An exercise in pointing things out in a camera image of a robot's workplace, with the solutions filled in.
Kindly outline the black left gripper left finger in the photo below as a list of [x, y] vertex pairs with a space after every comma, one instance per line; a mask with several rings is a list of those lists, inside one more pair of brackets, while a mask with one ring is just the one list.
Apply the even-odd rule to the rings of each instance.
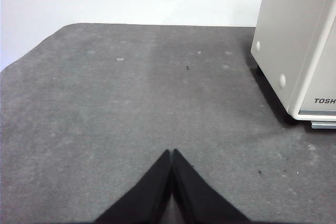
[[95, 223], [159, 223], [171, 194], [171, 154], [166, 150], [143, 177]]

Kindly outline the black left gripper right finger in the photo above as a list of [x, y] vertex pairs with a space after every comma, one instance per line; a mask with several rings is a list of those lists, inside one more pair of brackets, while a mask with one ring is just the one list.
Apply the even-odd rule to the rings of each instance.
[[249, 223], [250, 220], [200, 176], [177, 149], [172, 153], [172, 192], [186, 223]]

